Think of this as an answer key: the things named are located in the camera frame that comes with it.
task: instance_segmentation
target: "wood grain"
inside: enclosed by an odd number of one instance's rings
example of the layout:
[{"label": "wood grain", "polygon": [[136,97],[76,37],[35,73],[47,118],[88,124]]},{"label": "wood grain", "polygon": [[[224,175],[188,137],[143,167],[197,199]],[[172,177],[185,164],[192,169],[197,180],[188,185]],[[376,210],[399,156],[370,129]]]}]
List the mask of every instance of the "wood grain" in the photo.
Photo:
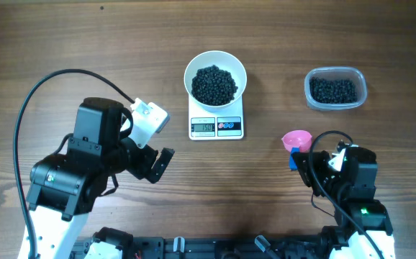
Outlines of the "wood grain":
[{"label": "wood grain", "polygon": [[[280,138],[341,130],[378,155],[376,197],[394,226],[398,258],[416,258],[416,1],[162,1],[0,6],[0,258],[15,258],[24,222],[12,166],[14,120],[45,74],[85,68],[130,96],[154,101],[171,121],[150,145],[176,155],[151,185],[123,173],[99,199],[82,236],[103,226],[137,236],[315,234],[335,224],[309,203]],[[206,50],[237,56],[248,73],[241,141],[193,142],[187,130],[187,63]],[[368,82],[357,109],[309,109],[313,68],[348,65]],[[24,189],[30,168],[72,132],[88,96],[125,102],[86,76],[48,81],[31,100],[20,135]],[[328,139],[321,148],[334,148]],[[331,210],[325,200],[318,200]]]}]

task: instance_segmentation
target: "wooden surface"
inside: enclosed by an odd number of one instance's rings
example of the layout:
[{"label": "wooden surface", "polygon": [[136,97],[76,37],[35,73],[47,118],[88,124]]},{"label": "wooden surface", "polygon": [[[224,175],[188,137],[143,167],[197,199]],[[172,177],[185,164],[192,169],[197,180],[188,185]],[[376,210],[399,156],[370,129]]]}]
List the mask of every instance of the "wooden surface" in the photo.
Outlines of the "wooden surface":
[{"label": "wooden surface", "polygon": [[[12,165],[14,120],[45,74],[85,68],[171,114],[150,146],[176,154],[161,181],[118,175],[96,201],[82,236],[103,226],[136,236],[317,234],[334,220],[313,209],[311,189],[288,169],[281,137],[303,129],[347,132],[378,155],[376,198],[389,210],[398,258],[416,258],[416,1],[165,1],[0,6],[0,258],[15,258],[24,221]],[[206,50],[237,56],[248,73],[241,141],[188,138],[187,63]],[[304,98],[313,68],[349,65],[368,82],[357,109],[316,112]],[[126,104],[87,76],[48,81],[20,135],[24,189],[34,163],[73,131],[88,96]],[[332,150],[337,138],[321,144]],[[332,211],[327,201],[317,203]]]}]

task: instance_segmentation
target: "pile of black beads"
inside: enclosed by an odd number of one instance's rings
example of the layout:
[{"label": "pile of black beads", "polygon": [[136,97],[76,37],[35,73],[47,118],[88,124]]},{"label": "pile of black beads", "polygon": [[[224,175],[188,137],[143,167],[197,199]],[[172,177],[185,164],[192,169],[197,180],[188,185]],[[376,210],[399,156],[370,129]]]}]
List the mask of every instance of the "pile of black beads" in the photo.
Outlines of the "pile of black beads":
[{"label": "pile of black beads", "polygon": [[348,79],[329,81],[314,77],[310,79],[310,93],[315,101],[323,104],[347,104],[357,101],[355,84]]},{"label": "pile of black beads", "polygon": [[192,95],[203,104],[228,104],[234,99],[237,89],[230,73],[215,65],[199,69],[192,79]]}]

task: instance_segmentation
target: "transparent container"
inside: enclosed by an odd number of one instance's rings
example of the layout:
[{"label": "transparent container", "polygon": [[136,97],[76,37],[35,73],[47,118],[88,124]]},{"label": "transparent container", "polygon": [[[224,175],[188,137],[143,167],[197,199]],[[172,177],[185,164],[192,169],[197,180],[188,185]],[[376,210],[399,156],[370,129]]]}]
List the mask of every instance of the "transparent container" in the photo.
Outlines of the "transparent container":
[{"label": "transparent container", "polygon": [[[331,81],[344,79],[352,80],[352,82],[355,84],[357,101],[347,104],[323,104],[315,101],[310,93],[310,79],[313,77],[323,78]],[[356,108],[362,105],[368,96],[365,77],[358,69],[351,67],[326,67],[311,70],[304,80],[304,92],[307,99],[307,106],[311,109],[317,109],[320,111],[337,111]]]}]

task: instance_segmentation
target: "pink scoop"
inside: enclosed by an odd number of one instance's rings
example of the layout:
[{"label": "pink scoop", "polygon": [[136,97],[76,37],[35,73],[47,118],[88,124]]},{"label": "pink scoop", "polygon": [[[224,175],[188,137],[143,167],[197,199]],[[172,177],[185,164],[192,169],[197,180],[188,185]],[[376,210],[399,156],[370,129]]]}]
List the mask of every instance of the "pink scoop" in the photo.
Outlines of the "pink scoop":
[{"label": "pink scoop", "polygon": [[300,152],[306,152],[312,145],[312,136],[305,130],[294,130],[286,133],[281,139],[285,149],[291,152],[293,147],[299,147]]}]

